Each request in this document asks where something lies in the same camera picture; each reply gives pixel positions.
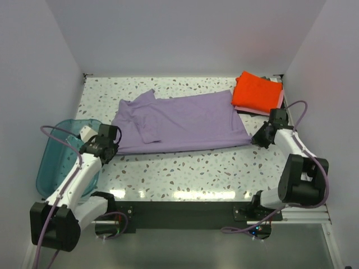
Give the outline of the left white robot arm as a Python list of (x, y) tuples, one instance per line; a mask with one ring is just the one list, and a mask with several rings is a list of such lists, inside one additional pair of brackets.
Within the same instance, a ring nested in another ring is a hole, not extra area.
[(101, 124), (97, 131), (84, 126), (80, 139), (84, 144), (60, 186), (44, 201), (30, 209), (31, 241), (37, 247), (65, 252), (77, 245), (81, 232), (95, 219), (112, 219), (117, 214), (114, 195), (94, 192), (79, 205), (80, 198), (92, 178), (117, 154), (122, 131), (119, 127)]

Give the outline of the purple t shirt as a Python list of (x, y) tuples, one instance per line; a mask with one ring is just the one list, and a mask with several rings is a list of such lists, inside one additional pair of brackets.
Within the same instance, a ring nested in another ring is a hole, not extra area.
[(112, 121), (122, 131), (119, 154), (152, 154), (245, 146), (251, 143), (228, 90), (160, 99), (154, 90), (120, 100)]

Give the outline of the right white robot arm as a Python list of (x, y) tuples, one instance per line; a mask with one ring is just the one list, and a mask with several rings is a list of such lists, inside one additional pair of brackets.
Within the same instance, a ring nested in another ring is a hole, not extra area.
[(278, 187), (253, 196), (250, 214), (254, 219), (263, 220), (270, 210), (315, 208), (325, 203), (329, 195), (329, 163), (306, 148), (289, 125), (286, 110), (272, 109), (269, 120), (252, 137), (252, 144), (266, 149), (276, 145), (286, 158)]

